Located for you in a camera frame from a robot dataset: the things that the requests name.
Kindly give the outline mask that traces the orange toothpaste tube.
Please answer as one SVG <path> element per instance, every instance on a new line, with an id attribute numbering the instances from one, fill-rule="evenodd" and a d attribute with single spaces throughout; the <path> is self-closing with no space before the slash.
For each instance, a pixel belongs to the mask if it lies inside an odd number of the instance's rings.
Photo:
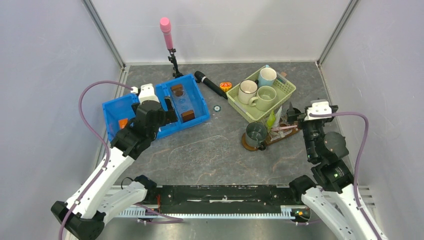
<path id="1" fill-rule="evenodd" d="M 128 118 L 120 119 L 120 120 L 118 121 L 119 129 L 121 130 L 121 129 L 125 128 L 125 127 L 126 127 L 126 125 L 128 124 L 128 122 L 129 122 L 129 119 L 128 119 Z"/>

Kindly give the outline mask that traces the green toothpaste tube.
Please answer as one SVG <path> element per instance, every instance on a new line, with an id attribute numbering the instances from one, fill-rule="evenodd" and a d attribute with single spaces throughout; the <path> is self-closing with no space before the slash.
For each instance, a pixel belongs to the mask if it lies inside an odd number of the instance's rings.
<path id="1" fill-rule="evenodd" d="M 275 121 L 276 121 L 276 115 L 275 115 L 275 112 L 272 110 L 266 121 L 266 125 L 269 130 L 273 127 Z"/>

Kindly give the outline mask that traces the clear plastic toothbrush holder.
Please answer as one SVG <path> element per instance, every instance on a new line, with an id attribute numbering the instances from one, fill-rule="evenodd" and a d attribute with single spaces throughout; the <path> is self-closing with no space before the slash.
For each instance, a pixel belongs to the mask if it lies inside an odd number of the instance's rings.
<path id="1" fill-rule="evenodd" d="M 277 130 L 273 130 L 272 127 L 267 128 L 267 137 L 265 143 L 267 145 L 274 144 L 281 140 L 287 139 L 299 132 L 299 128 L 293 124 L 287 122 L 287 117 L 283 116 L 280 118 Z"/>

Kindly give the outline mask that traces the grey toothbrush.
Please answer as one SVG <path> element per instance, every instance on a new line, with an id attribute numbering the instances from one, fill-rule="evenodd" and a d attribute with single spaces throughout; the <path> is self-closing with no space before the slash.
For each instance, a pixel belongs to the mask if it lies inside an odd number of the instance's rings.
<path id="1" fill-rule="evenodd" d="M 271 131 L 270 135 L 272 138 L 284 138 L 285 136 L 291 134 L 292 132 L 293 132 L 293 129 Z"/>

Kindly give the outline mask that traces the dark grey mug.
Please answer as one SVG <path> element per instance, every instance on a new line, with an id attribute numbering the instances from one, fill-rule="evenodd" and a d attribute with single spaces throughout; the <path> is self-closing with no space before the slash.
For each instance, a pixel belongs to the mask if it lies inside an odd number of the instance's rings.
<path id="1" fill-rule="evenodd" d="M 256 148 L 260 151 L 266 149 L 266 137 L 268 129 L 265 125 L 259 122 L 249 123 L 245 129 L 245 142 L 251 148 Z"/>

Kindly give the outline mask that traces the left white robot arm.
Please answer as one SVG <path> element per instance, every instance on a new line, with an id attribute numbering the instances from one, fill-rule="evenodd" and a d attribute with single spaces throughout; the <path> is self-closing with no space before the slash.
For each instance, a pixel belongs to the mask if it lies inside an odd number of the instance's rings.
<path id="1" fill-rule="evenodd" d="M 112 196 L 105 195 L 118 177 L 150 147 L 159 129 L 178 121 L 171 98 L 166 96 L 164 102 L 166 108 L 152 97 L 133 103 L 135 116 L 116 133 L 102 163 L 74 195 L 53 204 L 51 212 L 61 224 L 60 238 L 67 230 L 79 240 L 95 240 L 106 224 L 125 209 L 141 201 L 151 204 L 156 200 L 154 182 L 143 175 Z"/>

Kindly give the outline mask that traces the light green mug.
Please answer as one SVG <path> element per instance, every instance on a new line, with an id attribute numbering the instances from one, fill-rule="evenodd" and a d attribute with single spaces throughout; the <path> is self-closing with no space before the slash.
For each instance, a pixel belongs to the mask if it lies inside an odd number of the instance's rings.
<path id="1" fill-rule="evenodd" d="M 276 98 L 277 92 L 273 87 L 261 86 L 256 95 L 248 101 L 248 105 L 266 112 L 274 105 Z"/>

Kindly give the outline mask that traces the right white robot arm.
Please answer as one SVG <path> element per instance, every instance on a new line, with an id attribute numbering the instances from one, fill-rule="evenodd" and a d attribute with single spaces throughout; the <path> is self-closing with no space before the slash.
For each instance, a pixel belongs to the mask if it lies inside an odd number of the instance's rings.
<path id="1" fill-rule="evenodd" d="M 346 138 L 338 132 L 325 132 L 335 117 L 357 116 L 364 121 L 362 142 L 354 171 L 343 161 L 349 154 Z M 306 175 L 289 183 L 289 199 L 309 207 L 339 240 L 386 240 L 359 193 L 358 171 L 368 137 L 369 120 L 358 112 L 338 112 L 327 100 L 313 100 L 304 112 L 289 106 L 288 123 L 302 130 L 307 160 L 313 164 L 313 178 Z"/>

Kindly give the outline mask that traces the white toothpaste tube red cap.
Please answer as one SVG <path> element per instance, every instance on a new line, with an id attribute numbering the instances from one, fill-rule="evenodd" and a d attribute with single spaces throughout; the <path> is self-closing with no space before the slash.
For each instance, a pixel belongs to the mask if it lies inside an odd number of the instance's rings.
<path id="1" fill-rule="evenodd" d="M 280 126 L 281 115 L 282 115 L 282 106 L 280 106 L 278 111 L 275 113 L 275 121 L 272 125 L 273 128 L 277 128 Z"/>

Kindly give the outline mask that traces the brown oval wooden tray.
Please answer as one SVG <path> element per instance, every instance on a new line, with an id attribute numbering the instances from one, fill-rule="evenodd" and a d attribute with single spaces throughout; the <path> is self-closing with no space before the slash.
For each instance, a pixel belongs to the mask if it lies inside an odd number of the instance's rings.
<path id="1" fill-rule="evenodd" d="M 251 152 L 264 151 L 269 145 L 285 140 L 297 133 L 300 129 L 297 125 L 280 123 L 277 127 L 268 128 L 259 122 L 249 123 L 241 137 L 242 146 Z"/>

